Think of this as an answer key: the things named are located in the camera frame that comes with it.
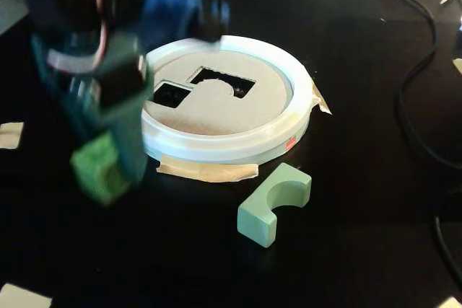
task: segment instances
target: square hole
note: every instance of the square hole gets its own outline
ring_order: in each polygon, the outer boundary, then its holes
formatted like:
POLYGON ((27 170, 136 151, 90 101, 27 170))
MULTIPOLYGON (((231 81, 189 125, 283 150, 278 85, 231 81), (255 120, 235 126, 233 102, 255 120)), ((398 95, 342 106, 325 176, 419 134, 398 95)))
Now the square hole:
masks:
POLYGON ((189 93, 191 91, 188 89, 164 83, 154 92, 153 101, 159 105, 177 108, 189 93))

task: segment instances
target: white ring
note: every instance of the white ring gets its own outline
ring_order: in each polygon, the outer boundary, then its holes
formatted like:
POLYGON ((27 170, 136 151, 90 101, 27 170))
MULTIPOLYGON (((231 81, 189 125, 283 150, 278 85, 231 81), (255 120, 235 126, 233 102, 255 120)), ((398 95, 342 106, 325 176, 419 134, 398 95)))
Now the white ring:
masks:
POLYGON ((205 136, 169 128, 143 109, 144 144, 155 159, 164 155, 198 162, 257 163, 274 159, 288 151, 304 134, 310 111, 318 103, 313 82, 305 67, 285 50, 260 40, 223 36, 211 45, 194 39, 179 40, 147 55, 153 71, 191 53, 227 50, 259 58, 282 72, 292 86, 293 96, 286 109, 263 126, 230 135, 205 136))

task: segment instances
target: u-shaped block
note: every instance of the u-shaped block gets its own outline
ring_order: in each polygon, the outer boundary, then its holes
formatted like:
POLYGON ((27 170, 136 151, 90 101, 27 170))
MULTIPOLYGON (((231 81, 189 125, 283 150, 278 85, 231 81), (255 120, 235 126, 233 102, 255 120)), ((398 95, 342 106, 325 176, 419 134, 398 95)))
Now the u-shaped block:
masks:
POLYGON ((267 248, 276 239, 277 217, 271 210, 279 206, 304 207, 310 199, 311 177, 294 167, 280 164, 263 183, 240 204, 237 230, 267 248))

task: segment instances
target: black surface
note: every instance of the black surface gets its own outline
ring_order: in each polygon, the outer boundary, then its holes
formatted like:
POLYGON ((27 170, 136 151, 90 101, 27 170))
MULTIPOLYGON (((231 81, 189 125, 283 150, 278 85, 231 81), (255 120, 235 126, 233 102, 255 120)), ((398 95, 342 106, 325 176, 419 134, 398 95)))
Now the black surface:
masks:
MULTIPOLYGON (((420 1, 435 14, 440 47, 406 104, 424 138, 458 157, 462 78, 450 59, 461 9, 420 1)), ((435 307, 461 298, 427 226, 433 199, 461 175, 410 151, 393 114, 400 78, 430 43, 424 20, 399 0, 230 3, 232 34, 296 56, 334 115, 314 110, 301 142, 256 179, 205 184, 156 175, 151 161, 143 185, 109 209, 75 186, 76 141, 38 81, 29 22, 0 37, 0 123, 25 122, 20 148, 0 151, 0 281, 52 296, 54 307, 435 307), (265 250, 237 233, 237 206, 282 161, 313 177, 312 195, 304 209, 277 209, 265 250)), ((460 220, 461 208, 454 201, 445 217, 460 220)), ((444 229, 462 263, 461 225, 444 229)))

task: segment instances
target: green cube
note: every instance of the green cube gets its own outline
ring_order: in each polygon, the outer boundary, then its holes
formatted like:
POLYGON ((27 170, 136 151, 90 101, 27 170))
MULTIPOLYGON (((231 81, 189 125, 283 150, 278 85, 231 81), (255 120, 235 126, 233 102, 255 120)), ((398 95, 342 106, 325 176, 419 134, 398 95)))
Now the green cube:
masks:
POLYGON ((104 133, 72 154, 71 164, 83 191, 109 205, 130 186, 118 164, 118 151, 110 133, 104 133))

